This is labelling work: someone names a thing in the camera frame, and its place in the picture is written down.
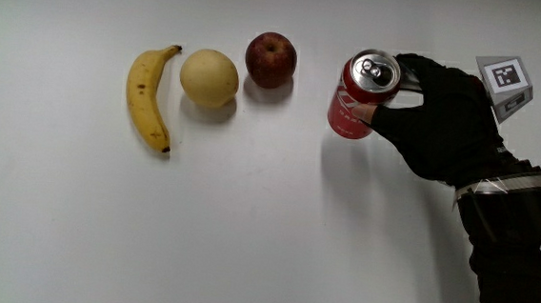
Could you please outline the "person's right hand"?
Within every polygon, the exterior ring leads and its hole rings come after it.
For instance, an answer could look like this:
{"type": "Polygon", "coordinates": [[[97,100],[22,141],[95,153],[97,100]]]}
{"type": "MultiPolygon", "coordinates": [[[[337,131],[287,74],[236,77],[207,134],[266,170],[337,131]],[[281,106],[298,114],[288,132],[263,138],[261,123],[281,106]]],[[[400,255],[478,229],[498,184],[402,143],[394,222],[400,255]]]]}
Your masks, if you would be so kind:
{"type": "Polygon", "coordinates": [[[533,170],[530,161],[515,158],[504,146],[478,77],[414,53],[395,59],[416,75],[423,104],[359,105],[352,114],[390,141],[413,173],[461,188],[533,170]]]}

